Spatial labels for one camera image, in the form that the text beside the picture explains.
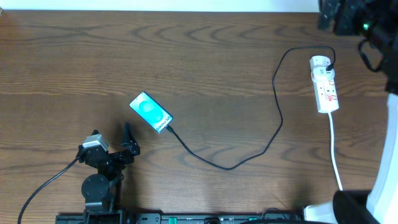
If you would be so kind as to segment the Samsung Galaxy smartphone teal screen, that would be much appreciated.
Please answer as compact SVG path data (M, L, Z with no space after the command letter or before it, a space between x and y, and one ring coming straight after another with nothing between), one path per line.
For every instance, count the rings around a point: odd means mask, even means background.
M144 91L129 106L158 133L173 120L173 116Z

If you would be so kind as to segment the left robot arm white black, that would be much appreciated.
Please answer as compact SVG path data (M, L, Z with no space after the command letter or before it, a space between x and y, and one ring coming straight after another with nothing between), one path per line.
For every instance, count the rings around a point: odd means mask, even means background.
M132 135L129 123L124 125L121 140L123 151L110 153L109 144L98 130L78 146L77 158L97 170L81 186L85 198L85 223L135 223L134 215L120 206L123 170L140 154L140 147Z

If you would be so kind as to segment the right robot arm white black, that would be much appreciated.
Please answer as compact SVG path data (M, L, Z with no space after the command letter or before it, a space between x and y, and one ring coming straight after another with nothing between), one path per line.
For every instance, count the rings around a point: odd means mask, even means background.
M300 223L397 222L397 2L327 0L317 27L337 36L308 61L326 116L335 193L299 211Z

